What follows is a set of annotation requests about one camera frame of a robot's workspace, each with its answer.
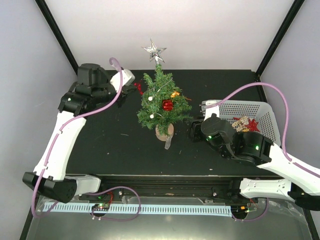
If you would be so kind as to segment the red berry sprig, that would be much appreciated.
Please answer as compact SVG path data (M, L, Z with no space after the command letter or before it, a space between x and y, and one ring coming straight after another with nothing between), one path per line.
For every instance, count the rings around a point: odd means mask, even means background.
M138 83L138 82L135 82L134 86L138 90L139 94L142 96L144 94L144 92L142 91L142 85L140 83Z

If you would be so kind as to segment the clear battery box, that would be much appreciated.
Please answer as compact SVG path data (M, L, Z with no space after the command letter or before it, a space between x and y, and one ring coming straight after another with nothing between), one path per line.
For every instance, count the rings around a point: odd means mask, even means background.
M171 142L172 142L172 138L173 138L173 134L170 134L169 136L167 136L166 140L165 140L165 146L164 148L166 150L168 150L171 147Z

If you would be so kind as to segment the red gift box ornament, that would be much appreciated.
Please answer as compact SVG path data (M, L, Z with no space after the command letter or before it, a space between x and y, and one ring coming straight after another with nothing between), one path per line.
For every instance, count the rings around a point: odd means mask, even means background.
M174 108L174 104L171 99L165 99L162 101L162 109L164 111L170 112Z

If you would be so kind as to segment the silver glitter star topper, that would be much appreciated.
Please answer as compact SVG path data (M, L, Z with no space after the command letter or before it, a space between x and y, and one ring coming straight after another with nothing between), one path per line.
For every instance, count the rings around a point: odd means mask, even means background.
M142 46L143 50L145 50L149 54L149 61L155 61L156 64L159 64L160 61L165 63L165 60L162 57L162 53L167 49L166 47L158 47L152 38L150 38L149 46Z

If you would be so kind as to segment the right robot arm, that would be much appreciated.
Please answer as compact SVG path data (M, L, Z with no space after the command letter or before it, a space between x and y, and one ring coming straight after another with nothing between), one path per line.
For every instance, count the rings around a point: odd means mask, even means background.
M206 141L221 157L257 167L280 176L276 180L243 178L227 189L234 202L242 198L274 198L294 202L311 210L320 209L320 170L285 153L269 138L257 132L237 132L215 113L191 122L190 138Z

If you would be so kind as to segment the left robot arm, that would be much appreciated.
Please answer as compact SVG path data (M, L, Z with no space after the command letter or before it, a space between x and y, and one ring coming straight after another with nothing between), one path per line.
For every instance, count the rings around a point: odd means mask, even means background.
M42 195L68 203L82 194L91 194L97 200L107 195L108 188L99 177L71 177L66 175L66 169L88 116L102 112L114 103L121 106L135 90L133 73L117 62L112 66L117 71L113 76L98 64L84 63L78 67L77 80L60 100L55 127L43 156L32 172L23 175L22 181L32 189L33 198Z

